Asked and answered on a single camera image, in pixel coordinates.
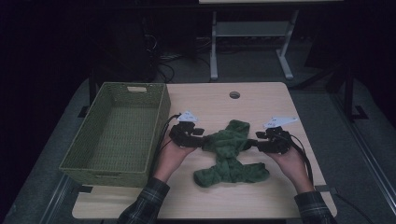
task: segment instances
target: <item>white tag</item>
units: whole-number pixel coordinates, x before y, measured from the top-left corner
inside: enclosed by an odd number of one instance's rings
[[[284,124],[292,123],[294,121],[297,121],[298,119],[293,117],[272,117],[268,123],[263,124],[262,126],[264,128],[276,128],[279,126],[282,126]]]
[[[190,110],[186,110],[186,112],[184,112],[183,114],[181,114],[180,116],[178,116],[177,118],[178,121],[198,121],[198,118],[195,117]]]

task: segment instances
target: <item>plaid sleeve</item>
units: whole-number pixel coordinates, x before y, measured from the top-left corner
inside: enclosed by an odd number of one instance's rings
[[[294,197],[300,210],[300,216],[304,224],[327,224],[337,223],[332,216],[320,192],[312,191],[299,194]]]
[[[151,178],[140,192],[136,201],[126,208],[120,215],[119,224],[148,224],[155,223],[158,212],[169,186],[161,180]]]

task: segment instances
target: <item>person's left hand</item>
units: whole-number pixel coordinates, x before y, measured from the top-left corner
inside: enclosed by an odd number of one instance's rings
[[[195,149],[196,147],[179,147],[169,137],[169,132],[166,133],[154,177],[166,183],[172,173]]]

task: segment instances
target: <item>hand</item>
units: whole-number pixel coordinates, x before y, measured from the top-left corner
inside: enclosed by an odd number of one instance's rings
[[[294,147],[290,147],[288,152],[283,155],[265,154],[279,165],[280,170],[291,181],[298,194],[315,190],[306,173],[304,160]]]
[[[184,159],[192,153],[196,147],[179,147],[166,133],[161,146],[160,158],[154,177],[166,183],[172,173],[177,170]]]

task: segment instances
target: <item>green cloth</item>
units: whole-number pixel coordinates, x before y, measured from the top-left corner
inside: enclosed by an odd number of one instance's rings
[[[216,165],[194,172],[197,185],[207,188],[219,182],[255,183],[265,180],[269,172],[264,163],[244,165],[236,159],[245,150],[250,124],[233,119],[225,130],[210,134],[202,149],[216,153]]]

